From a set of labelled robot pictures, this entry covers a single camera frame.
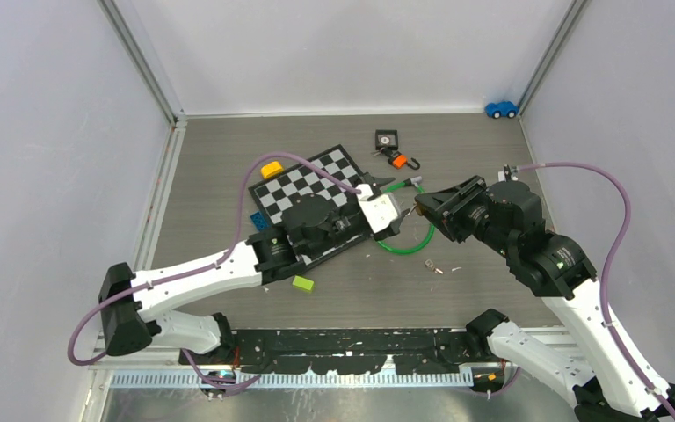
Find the silver cable lock keys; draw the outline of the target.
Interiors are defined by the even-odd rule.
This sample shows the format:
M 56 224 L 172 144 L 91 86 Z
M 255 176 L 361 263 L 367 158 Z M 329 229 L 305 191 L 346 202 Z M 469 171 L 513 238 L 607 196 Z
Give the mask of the silver cable lock keys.
M 433 272 L 435 272 L 435 273 L 437 273 L 437 274 L 443 274 L 443 273 L 444 273 L 444 271 L 441 270 L 441 269 L 439 269 L 439 268 L 434 264 L 434 262 L 431 261 L 430 259 L 427 259 L 427 260 L 424 262 L 424 265 L 425 265 L 425 267 L 426 267 L 427 269 L 429 269 L 430 271 L 433 271 Z

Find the green cable lock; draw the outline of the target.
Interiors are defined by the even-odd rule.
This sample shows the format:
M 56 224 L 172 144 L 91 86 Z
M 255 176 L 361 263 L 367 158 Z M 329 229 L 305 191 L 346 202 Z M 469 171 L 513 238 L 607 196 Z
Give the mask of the green cable lock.
M 395 190 L 402 189 L 405 187 L 414 187 L 418 193 L 425 193 L 425 189 L 421 186 L 423 178 L 421 176 L 416 176 L 412 178 L 405 179 L 402 182 L 396 183 L 392 186 L 389 186 L 383 190 L 385 193 L 392 193 Z M 383 241 L 377 241 L 376 243 L 384 250 L 389 253 L 395 254 L 395 255 L 401 255 L 401 256 L 407 256 L 411 254 L 415 254 L 423 250 L 428 243 L 431 242 L 433 236 L 435 234 L 435 227 L 430 224 L 428 227 L 428 230 L 426 232 L 425 237 L 423 240 L 410 248 L 395 248 L 390 246 L 389 244 L 386 244 Z

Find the brass padlock with steel shackle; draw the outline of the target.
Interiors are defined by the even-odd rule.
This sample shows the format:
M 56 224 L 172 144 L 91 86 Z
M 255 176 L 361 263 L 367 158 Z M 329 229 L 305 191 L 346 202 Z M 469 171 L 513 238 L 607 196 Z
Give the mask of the brass padlock with steel shackle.
M 406 219 L 412 215 L 421 215 L 422 212 L 418 210 L 418 204 L 413 203 L 408 209 L 404 209 L 401 213 L 401 217 Z

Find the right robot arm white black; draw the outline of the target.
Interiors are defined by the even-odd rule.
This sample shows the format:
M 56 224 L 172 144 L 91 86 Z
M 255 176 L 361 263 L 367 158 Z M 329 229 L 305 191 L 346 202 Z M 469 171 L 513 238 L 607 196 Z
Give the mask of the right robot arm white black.
M 501 256 L 514 278 L 557 316 L 583 355 L 559 353 L 488 309 L 468 323 L 467 349 L 523 368 L 555 391 L 580 421 L 656 421 L 675 415 L 675 383 L 644 359 L 600 300 L 601 282 L 578 243 L 549 230 L 541 198 L 520 181 L 469 180 L 415 198 L 417 211 L 451 241 L 469 237 Z

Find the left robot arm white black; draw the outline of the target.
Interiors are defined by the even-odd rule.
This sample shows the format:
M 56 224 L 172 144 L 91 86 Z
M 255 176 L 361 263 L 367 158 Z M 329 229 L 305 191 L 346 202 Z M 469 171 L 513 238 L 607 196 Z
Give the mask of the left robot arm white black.
M 98 294 L 98 309 L 109 356 L 166 346 L 203 354 L 214 364 L 235 350 L 221 314 L 192 316 L 180 307 L 209 296 L 262 287 L 299 275 L 326 251 L 357 238 L 383 240 L 398 234 L 404 218 L 394 195 L 381 192 L 386 180 L 365 173 L 353 179 L 357 194 L 335 206 L 317 193 L 304 193 L 279 222 L 233 247 L 183 264 L 133 271 L 110 266 Z

